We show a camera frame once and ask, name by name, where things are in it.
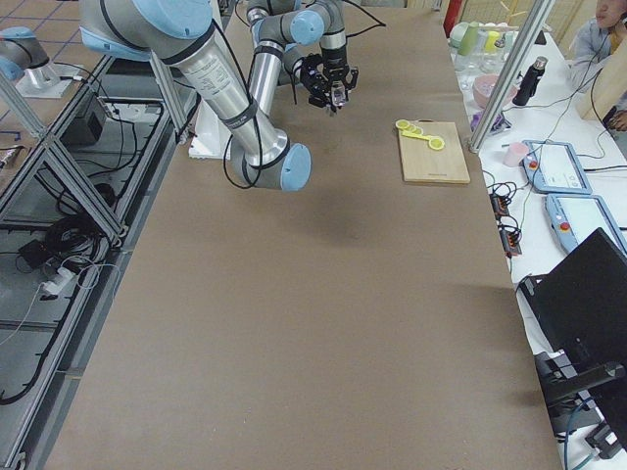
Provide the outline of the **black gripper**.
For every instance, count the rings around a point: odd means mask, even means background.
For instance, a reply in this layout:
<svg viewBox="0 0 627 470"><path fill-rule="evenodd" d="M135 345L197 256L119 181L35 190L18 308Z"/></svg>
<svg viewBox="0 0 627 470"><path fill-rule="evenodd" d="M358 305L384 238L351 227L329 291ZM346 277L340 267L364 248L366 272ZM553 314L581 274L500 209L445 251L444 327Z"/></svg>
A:
<svg viewBox="0 0 627 470"><path fill-rule="evenodd" d="M346 48L321 49L322 74L333 82L345 85L345 100L350 101L350 93L356 88L359 80L359 69L348 63Z"/></svg>
<svg viewBox="0 0 627 470"><path fill-rule="evenodd" d="M325 108L333 96L332 81L318 69L323 63L320 54L309 54L302 59L298 68L299 80L309 91L308 102L318 108Z"/></svg>

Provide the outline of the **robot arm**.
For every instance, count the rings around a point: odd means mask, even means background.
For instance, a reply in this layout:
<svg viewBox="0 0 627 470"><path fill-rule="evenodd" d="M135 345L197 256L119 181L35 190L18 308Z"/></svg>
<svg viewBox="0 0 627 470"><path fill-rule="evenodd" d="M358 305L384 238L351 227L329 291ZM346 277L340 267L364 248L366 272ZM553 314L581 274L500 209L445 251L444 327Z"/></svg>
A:
<svg viewBox="0 0 627 470"><path fill-rule="evenodd" d="M297 1L250 1L247 19L253 36L254 58L249 90L268 116L289 44L315 44L330 27L324 7L297 8Z"/></svg>
<svg viewBox="0 0 627 470"><path fill-rule="evenodd" d="M347 60L344 8L339 1L252 1L247 19L254 40L251 75L232 52L221 52L220 33L207 1L83 1L83 44L135 62L157 58L178 69L231 133L230 161L243 189L298 191L308 182L312 157L273 126L269 112L286 73L310 93L310 104L337 112L349 100L359 72Z"/></svg>

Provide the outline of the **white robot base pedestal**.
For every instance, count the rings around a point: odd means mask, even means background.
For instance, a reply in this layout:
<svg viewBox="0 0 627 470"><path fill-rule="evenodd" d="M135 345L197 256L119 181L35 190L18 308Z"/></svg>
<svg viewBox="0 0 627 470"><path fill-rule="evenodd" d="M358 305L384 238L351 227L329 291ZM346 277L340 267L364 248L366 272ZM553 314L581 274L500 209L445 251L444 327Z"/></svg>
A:
<svg viewBox="0 0 627 470"><path fill-rule="evenodd" d="M198 107L194 134L188 151L191 159L230 160L230 151L226 149L226 144L231 134L205 100L201 100Z"/></svg>

